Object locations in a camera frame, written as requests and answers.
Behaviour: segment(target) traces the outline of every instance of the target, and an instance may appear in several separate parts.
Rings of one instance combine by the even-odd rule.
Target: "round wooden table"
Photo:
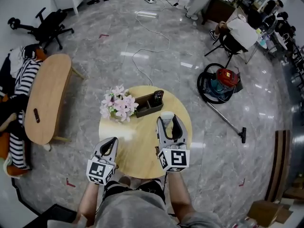
[[[132,97],[154,93],[163,90],[154,86],[136,86],[129,89]],[[170,92],[163,90],[163,107],[161,111],[140,118],[132,116],[130,122],[118,123],[101,118],[99,124],[99,139],[117,137],[119,140],[117,163],[119,170],[131,177],[151,179],[163,176],[155,147],[159,145],[156,134],[156,120],[164,111],[175,113],[184,123],[188,131],[187,147],[192,140],[191,119],[183,104]]]

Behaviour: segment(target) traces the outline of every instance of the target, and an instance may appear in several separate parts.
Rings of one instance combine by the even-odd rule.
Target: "gray t-shirt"
[[[85,217],[78,224],[49,220],[48,228],[84,228]],[[180,223],[190,228],[220,228],[213,213],[191,213]],[[93,227],[96,228],[176,228],[177,223],[165,212],[162,199],[144,191],[134,190],[109,196],[102,203]]]

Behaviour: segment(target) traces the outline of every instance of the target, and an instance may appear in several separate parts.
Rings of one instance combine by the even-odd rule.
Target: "beige pants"
[[[209,0],[190,0],[187,4],[187,7],[189,7],[187,16],[190,17],[194,14],[197,14],[206,6],[208,2]]]

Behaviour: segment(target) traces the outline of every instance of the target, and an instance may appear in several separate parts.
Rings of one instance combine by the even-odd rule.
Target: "shoe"
[[[213,40],[217,40],[219,37],[214,34],[214,30],[209,30],[209,34],[211,35]]]
[[[196,14],[193,14],[192,16],[187,16],[187,14],[186,14],[186,17],[187,18],[189,18],[189,19],[192,19],[192,20],[198,20],[199,19],[199,17],[196,15]]]
[[[100,0],[91,0],[89,2],[87,2],[87,5],[92,5],[92,4],[95,4],[95,3],[99,3]]]

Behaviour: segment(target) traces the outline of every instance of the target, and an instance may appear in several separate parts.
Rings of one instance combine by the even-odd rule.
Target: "person's right hand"
[[[17,114],[16,113],[12,113],[10,116],[9,116],[9,121],[12,122],[12,121],[15,121],[17,119]]]

